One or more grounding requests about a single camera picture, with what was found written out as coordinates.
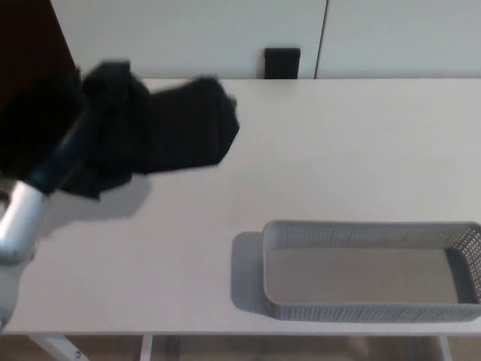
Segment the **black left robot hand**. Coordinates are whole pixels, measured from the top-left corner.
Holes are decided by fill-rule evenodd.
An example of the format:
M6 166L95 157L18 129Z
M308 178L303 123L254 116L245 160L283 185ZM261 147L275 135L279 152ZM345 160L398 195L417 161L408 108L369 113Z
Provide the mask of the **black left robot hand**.
M112 168L127 143L119 132L148 93L129 62L102 62L84 79L78 71L55 78L41 93L47 121L18 176L47 195L63 190L89 199L127 184L132 172Z

